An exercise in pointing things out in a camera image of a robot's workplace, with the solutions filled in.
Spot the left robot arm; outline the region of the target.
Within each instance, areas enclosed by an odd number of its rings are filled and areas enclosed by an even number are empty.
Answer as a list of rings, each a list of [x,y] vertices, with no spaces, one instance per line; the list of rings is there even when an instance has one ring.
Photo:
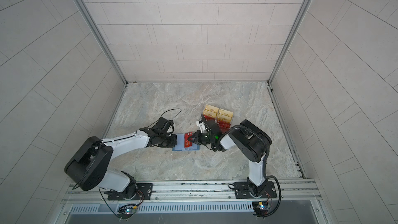
[[[127,172],[109,168],[111,160],[147,147],[173,148],[177,135],[173,120],[160,117],[153,127],[141,128],[131,134],[113,139],[89,137],[66,164],[64,172],[83,191],[106,189],[109,199],[130,200],[137,194],[136,180]]]

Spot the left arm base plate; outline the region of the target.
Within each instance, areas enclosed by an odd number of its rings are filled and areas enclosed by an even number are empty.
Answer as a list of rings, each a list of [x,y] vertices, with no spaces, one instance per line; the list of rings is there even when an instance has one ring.
[[[130,200],[150,200],[153,190],[152,183],[135,183],[129,185],[123,192],[114,190],[104,192],[107,200],[110,201],[130,201]]]

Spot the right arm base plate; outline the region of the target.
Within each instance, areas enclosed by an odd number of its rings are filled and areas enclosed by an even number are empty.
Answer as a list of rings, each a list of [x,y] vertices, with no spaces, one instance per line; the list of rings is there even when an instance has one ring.
[[[260,186],[248,181],[236,181],[229,184],[229,188],[235,192],[236,199],[277,198],[277,188],[272,181],[265,181]]]

